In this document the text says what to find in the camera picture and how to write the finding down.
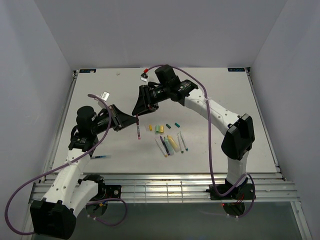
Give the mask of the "red gel pen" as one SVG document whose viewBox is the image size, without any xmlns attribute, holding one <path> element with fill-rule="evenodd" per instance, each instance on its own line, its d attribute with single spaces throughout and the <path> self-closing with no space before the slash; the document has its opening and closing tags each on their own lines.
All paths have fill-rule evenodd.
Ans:
<svg viewBox="0 0 320 240">
<path fill-rule="evenodd" d="M 136 118 L 137 118 L 137 122 L 136 122 L 137 137 L 138 137 L 138 140 L 140 140 L 141 139 L 141 131 L 140 131 L 139 115 L 138 114 L 136 115 Z"/>
</svg>

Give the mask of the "mint green highlighter cap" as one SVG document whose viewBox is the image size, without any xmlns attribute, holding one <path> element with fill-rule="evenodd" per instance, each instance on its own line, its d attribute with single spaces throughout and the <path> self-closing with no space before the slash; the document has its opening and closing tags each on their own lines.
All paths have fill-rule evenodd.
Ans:
<svg viewBox="0 0 320 240">
<path fill-rule="evenodd" d="M 161 127 L 159 125 L 155 126 L 155 133 L 158 134 L 160 133 Z"/>
</svg>

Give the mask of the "blue gel pen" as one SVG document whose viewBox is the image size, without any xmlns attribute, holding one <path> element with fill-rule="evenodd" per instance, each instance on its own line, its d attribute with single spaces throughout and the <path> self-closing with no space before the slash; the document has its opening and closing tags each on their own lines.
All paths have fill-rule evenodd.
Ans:
<svg viewBox="0 0 320 240">
<path fill-rule="evenodd" d="M 110 159 L 112 157 L 112 155 L 108 154 L 108 155 L 96 155 L 96 156 L 92 156 L 91 159 L 95 160 L 95 159 Z"/>
</svg>

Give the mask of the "yellow highlighter pen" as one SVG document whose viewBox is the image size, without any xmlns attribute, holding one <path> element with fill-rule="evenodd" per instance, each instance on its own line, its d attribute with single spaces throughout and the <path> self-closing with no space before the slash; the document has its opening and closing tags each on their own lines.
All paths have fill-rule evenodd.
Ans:
<svg viewBox="0 0 320 240">
<path fill-rule="evenodd" d="M 174 138 L 171 135 L 167 135 L 167 139 L 168 142 L 170 143 L 170 145 L 172 146 L 173 150 L 177 153 L 180 151 L 180 148 L 178 146 L 178 144 L 176 143 L 176 141 L 174 140 Z"/>
</svg>

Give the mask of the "dark purple pen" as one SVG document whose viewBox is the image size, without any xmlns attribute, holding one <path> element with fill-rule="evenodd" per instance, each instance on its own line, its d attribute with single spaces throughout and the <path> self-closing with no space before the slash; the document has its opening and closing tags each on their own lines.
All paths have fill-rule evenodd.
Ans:
<svg viewBox="0 0 320 240">
<path fill-rule="evenodd" d="M 168 150 L 168 148 L 167 148 L 167 146 L 166 146 L 166 143 L 165 143 L 165 141 L 164 141 L 164 139 L 163 139 L 163 137 L 160 135 L 160 140 L 161 140 L 161 142 L 162 142 L 162 145 L 163 145 L 163 147 L 164 147 L 164 149 L 165 149 L 165 151 L 166 151 L 166 153 L 167 153 L 167 155 L 169 156 L 170 155 L 170 152 L 169 152 L 169 150 Z"/>
</svg>

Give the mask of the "yellow capped white marker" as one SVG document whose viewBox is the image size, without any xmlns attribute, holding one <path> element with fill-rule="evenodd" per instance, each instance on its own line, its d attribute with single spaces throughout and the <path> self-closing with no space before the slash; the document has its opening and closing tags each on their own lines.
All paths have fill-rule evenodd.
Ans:
<svg viewBox="0 0 320 240">
<path fill-rule="evenodd" d="M 163 154 L 163 156 L 165 158 L 167 158 L 168 154 L 167 154 L 166 150 L 164 149 L 164 147 L 162 146 L 162 144 L 157 139 L 155 139 L 155 142 L 156 142 L 158 148 L 160 149 L 161 153 Z"/>
</svg>

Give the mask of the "green capped white marker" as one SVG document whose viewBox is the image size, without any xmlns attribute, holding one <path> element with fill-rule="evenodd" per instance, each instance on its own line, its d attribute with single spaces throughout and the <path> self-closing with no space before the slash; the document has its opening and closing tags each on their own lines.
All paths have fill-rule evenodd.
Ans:
<svg viewBox="0 0 320 240">
<path fill-rule="evenodd" d="M 188 146 L 187 146 L 187 143 L 186 143 L 186 141 L 185 141 L 185 138 L 184 138 L 182 132 L 180 131 L 179 134 L 180 134 L 180 138 L 181 138 L 181 141 L 182 141 L 182 144 L 183 144 L 183 147 L 184 147 L 185 151 L 188 151 L 189 148 L 188 148 Z"/>
</svg>

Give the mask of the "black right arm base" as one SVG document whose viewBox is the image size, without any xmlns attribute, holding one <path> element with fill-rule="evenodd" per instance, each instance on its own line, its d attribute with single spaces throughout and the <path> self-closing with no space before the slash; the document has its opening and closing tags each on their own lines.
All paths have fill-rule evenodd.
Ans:
<svg viewBox="0 0 320 240">
<path fill-rule="evenodd" d="M 212 184 L 205 190 L 205 192 L 209 193 L 211 200 L 252 200 L 256 198 L 253 184 L 251 183 L 245 183 L 244 185 L 235 187 L 226 196 L 218 196 Z"/>
</svg>

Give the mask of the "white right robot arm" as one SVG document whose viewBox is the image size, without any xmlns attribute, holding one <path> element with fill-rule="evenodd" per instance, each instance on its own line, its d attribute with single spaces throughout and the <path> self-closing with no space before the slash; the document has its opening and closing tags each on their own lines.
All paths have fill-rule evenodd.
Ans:
<svg viewBox="0 0 320 240">
<path fill-rule="evenodd" d="M 227 156 L 227 177 L 225 183 L 212 183 L 212 190 L 219 198 L 229 196 L 237 199 L 244 193 L 244 185 L 250 177 L 246 172 L 247 158 L 255 141 L 253 119 L 247 113 L 239 115 L 222 107 L 208 96 L 203 83 L 185 70 L 179 71 L 190 79 L 181 81 L 176 75 L 177 67 L 165 64 L 153 66 L 157 82 L 149 81 L 146 68 L 140 75 L 145 84 L 139 87 L 133 116 L 142 116 L 155 112 L 158 104 L 172 100 L 186 107 L 208 121 L 208 156 L 212 156 L 212 126 L 223 135 L 222 152 Z"/>
</svg>

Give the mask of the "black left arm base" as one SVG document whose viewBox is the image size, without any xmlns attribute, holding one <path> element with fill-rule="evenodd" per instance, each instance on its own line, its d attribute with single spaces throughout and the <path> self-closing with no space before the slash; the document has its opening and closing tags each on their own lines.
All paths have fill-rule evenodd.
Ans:
<svg viewBox="0 0 320 240">
<path fill-rule="evenodd" d="M 121 185 L 105 185 L 102 187 L 102 199 L 120 199 L 122 194 Z"/>
</svg>

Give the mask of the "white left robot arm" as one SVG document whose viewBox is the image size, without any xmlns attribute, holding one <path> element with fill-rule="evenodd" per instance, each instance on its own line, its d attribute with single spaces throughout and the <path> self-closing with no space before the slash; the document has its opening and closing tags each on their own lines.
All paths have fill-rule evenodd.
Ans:
<svg viewBox="0 0 320 240">
<path fill-rule="evenodd" d="M 82 106 L 76 114 L 66 166 L 59 171 L 42 199 L 34 200 L 30 206 L 34 232 L 38 235 L 67 240 L 75 230 L 77 216 L 87 203 L 105 204 L 111 188 L 104 183 L 103 177 L 91 174 L 81 179 L 80 176 L 96 149 L 98 134 L 108 128 L 118 132 L 138 121 L 114 104 L 99 113 L 91 106 Z"/>
</svg>

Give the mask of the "blue corner label left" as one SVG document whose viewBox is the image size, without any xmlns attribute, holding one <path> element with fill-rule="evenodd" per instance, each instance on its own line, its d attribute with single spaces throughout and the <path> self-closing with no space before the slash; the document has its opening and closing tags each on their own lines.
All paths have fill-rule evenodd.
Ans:
<svg viewBox="0 0 320 240">
<path fill-rule="evenodd" d="M 79 73 L 80 74 L 91 74 L 91 73 L 96 73 L 96 69 L 90 68 L 90 69 L 80 69 Z"/>
</svg>

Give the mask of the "blue corner label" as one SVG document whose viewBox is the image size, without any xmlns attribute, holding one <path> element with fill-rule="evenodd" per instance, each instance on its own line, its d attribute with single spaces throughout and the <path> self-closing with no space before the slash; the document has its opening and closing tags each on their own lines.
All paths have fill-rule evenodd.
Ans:
<svg viewBox="0 0 320 240">
<path fill-rule="evenodd" d="M 229 72 L 245 72 L 245 68 L 243 67 L 228 67 L 227 70 Z"/>
<path fill-rule="evenodd" d="M 80 74 L 91 74 L 91 73 L 96 73 L 96 69 L 90 68 L 90 69 L 80 69 L 79 73 Z"/>
</svg>

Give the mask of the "blue corner label right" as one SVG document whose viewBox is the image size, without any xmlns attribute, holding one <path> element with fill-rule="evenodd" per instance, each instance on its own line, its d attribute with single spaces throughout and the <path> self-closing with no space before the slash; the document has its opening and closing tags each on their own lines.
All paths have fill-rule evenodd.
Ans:
<svg viewBox="0 0 320 240">
<path fill-rule="evenodd" d="M 228 67 L 227 70 L 229 72 L 245 72 L 245 68 L 243 67 Z"/>
</svg>

